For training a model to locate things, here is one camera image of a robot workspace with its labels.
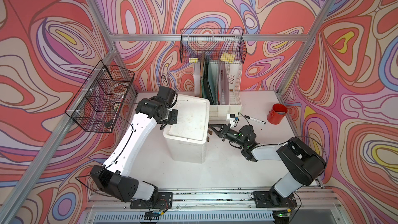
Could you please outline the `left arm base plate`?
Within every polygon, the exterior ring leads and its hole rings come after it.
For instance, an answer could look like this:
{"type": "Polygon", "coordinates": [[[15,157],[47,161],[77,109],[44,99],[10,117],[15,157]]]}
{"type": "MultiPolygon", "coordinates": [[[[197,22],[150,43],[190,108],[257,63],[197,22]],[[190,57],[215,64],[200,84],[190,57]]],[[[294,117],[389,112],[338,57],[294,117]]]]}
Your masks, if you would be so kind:
{"type": "Polygon", "coordinates": [[[156,192],[149,200],[136,199],[130,204],[130,209],[158,209],[165,210],[172,208],[172,192],[156,192]]]}

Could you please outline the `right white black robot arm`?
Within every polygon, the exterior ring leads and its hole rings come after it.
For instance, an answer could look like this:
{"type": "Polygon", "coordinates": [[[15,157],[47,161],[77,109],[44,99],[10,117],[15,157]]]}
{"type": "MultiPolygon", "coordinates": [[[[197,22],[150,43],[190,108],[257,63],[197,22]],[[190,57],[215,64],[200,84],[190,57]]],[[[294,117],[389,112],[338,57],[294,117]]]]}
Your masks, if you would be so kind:
{"type": "Polygon", "coordinates": [[[229,141],[239,148],[242,156],[251,162],[262,160],[282,161],[288,173],[279,179],[265,194],[268,198],[257,197],[273,207],[283,207],[293,193],[303,186],[309,186],[326,169],[326,161],[305,144],[300,138],[292,137],[278,144],[259,144],[251,125],[239,131],[230,124],[210,124],[209,128],[222,141],[229,141]]]}

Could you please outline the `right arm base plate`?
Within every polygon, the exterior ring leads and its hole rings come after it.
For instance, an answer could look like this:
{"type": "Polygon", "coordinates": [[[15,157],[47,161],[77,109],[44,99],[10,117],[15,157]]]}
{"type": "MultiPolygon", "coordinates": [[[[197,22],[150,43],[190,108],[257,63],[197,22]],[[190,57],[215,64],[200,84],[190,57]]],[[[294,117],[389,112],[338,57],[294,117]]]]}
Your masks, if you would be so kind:
{"type": "Polygon", "coordinates": [[[282,198],[275,192],[270,191],[254,191],[251,194],[251,198],[254,200],[256,208],[290,208],[294,209],[298,207],[297,201],[293,194],[287,198],[282,198]]]}

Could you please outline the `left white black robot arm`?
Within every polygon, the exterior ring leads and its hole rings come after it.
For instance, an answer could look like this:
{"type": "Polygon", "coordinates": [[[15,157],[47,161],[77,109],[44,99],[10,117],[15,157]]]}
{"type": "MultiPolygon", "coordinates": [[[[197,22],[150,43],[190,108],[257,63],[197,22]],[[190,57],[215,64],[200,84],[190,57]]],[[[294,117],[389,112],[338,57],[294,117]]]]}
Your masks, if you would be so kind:
{"type": "Polygon", "coordinates": [[[158,187],[129,176],[134,160],[151,131],[160,125],[177,123],[178,110],[173,109],[177,103],[178,93],[173,89],[161,86],[157,95],[143,98],[138,102],[135,114],[125,135],[112,155],[102,166],[94,166],[90,177],[98,189],[122,202],[140,200],[150,206],[158,201],[158,187]]]}

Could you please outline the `white plastic drawer cabinet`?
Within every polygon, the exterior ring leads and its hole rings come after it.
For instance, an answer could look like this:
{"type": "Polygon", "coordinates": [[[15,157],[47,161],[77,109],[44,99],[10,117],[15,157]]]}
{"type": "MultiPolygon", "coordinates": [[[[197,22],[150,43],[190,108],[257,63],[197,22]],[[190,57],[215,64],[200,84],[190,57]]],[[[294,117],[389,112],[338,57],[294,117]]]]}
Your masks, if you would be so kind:
{"type": "Polygon", "coordinates": [[[209,100],[179,95],[174,110],[177,123],[168,125],[163,136],[174,161],[204,163],[207,151],[209,100]]]}

